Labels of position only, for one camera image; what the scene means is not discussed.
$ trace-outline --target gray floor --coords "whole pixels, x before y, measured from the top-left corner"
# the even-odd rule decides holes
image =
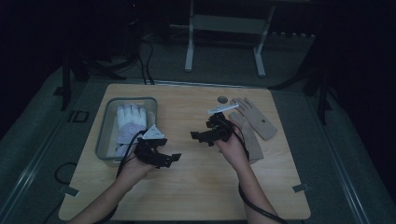
[[[262,54],[267,77],[257,76],[249,45],[213,45],[197,39],[191,73],[184,72],[185,36],[162,43],[155,35],[147,41],[154,48],[149,71],[156,84],[234,85],[266,88],[295,75],[312,38],[270,35]],[[142,58],[149,57],[149,45],[142,45]],[[57,218],[62,186],[55,170],[65,162],[77,162],[89,134],[97,108],[109,83],[142,83],[140,64],[119,71],[128,77],[114,81],[96,75],[88,83],[73,81],[73,101],[60,111],[62,98],[53,96],[62,85],[62,73],[51,75],[19,120],[0,142],[0,200],[2,223],[63,223]],[[311,189],[306,197],[312,212],[304,223],[395,223],[396,208],[345,111],[329,97],[332,110],[327,125],[316,116],[318,99],[302,94],[304,80],[285,90],[273,91],[276,108],[299,176]],[[87,122],[68,122],[72,111],[89,112]],[[69,180],[73,167],[62,169]]]

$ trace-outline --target wooden table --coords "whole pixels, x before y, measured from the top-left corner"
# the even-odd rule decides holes
[[[260,184],[278,214],[285,219],[307,219],[310,210],[300,185],[288,141],[271,92],[263,89],[111,84],[99,107],[70,187],[79,190],[74,198],[65,195],[59,212],[68,220],[80,212],[115,179],[117,168],[109,168],[95,156],[95,146],[106,103],[116,97],[151,96],[158,101],[157,127],[168,139],[159,150],[182,153],[170,168],[151,171],[120,202],[116,220],[239,220],[246,219],[237,191],[233,168],[216,147],[199,143],[190,132],[204,132],[207,109],[216,107],[219,96],[247,97],[273,122],[276,136],[263,141],[264,160],[252,165]]]

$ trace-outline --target hand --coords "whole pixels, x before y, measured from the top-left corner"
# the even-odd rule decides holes
[[[239,134],[239,129],[236,127],[235,132],[236,134]],[[239,171],[240,169],[249,166],[245,150],[235,134],[232,134],[227,142],[217,140],[214,143],[219,148],[219,151],[222,153],[227,162],[230,163],[235,169],[235,171]]]
[[[116,181],[121,182],[126,190],[129,191],[137,182],[143,179],[154,166],[140,161],[134,153],[131,153],[126,161]]]
[[[117,137],[117,156],[125,154],[132,138],[147,128],[146,109],[139,108],[138,105],[125,104],[117,108],[117,124],[119,126],[119,135]]]

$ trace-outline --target person's right hand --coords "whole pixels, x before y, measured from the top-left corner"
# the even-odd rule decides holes
[[[239,130],[236,127],[235,132],[236,134],[239,134]],[[227,142],[217,140],[214,143],[219,148],[219,151],[222,153],[227,162],[230,163],[235,169],[235,171],[238,172],[241,169],[250,166],[245,150],[238,138],[235,136],[235,133],[231,135]]]

